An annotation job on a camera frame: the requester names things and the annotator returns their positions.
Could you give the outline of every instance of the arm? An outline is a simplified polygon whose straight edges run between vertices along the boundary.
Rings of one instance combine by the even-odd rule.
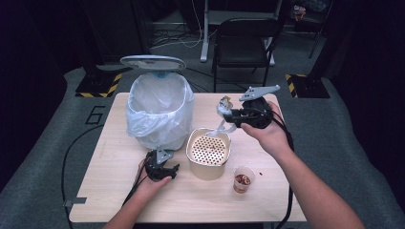
[[[138,171],[138,173],[142,173],[140,180],[143,180],[144,177],[145,180],[116,215],[104,226],[105,229],[133,228],[143,208],[171,179],[171,177],[165,177],[155,182],[147,177],[145,170]]]
[[[275,113],[280,113],[275,104],[269,105]],[[349,204],[292,152],[286,134],[276,123],[263,130],[247,124],[241,127],[279,163],[311,227],[365,228]]]

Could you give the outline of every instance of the plastic trash bag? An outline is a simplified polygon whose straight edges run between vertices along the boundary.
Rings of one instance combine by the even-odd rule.
[[[141,75],[131,87],[127,133],[149,149],[178,150],[191,132],[194,94],[182,75]]]

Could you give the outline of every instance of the brown food in cup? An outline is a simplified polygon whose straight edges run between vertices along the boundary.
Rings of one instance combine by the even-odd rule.
[[[250,179],[246,175],[237,175],[237,176],[235,176],[235,179],[236,179],[236,181],[238,181],[238,183],[241,183],[243,185],[249,185],[250,184]]]

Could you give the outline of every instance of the yellow and black tape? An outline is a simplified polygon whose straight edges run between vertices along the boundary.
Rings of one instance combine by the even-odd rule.
[[[288,83],[288,89],[289,89],[289,92],[291,93],[291,96],[292,97],[298,97],[298,93],[297,93],[297,91],[295,89],[295,86],[294,86],[294,84],[292,82],[292,77],[293,76],[307,77],[307,75],[306,74],[286,74],[286,80],[287,80],[287,83]]]
[[[78,97],[111,97],[114,94],[114,91],[117,89],[118,82],[122,78],[122,74],[118,74],[108,90],[107,93],[76,93]]]

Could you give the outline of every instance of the person's left hand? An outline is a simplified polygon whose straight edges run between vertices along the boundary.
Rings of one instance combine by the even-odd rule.
[[[138,173],[142,168],[143,161],[141,161],[139,164]],[[145,201],[145,203],[149,202],[158,193],[158,191],[172,179],[171,177],[165,177],[162,180],[153,181],[148,177],[144,168],[141,172],[142,174],[140,176],[140,180],[142,180],[142,182],[134,193],[134,197],[141,201]]]

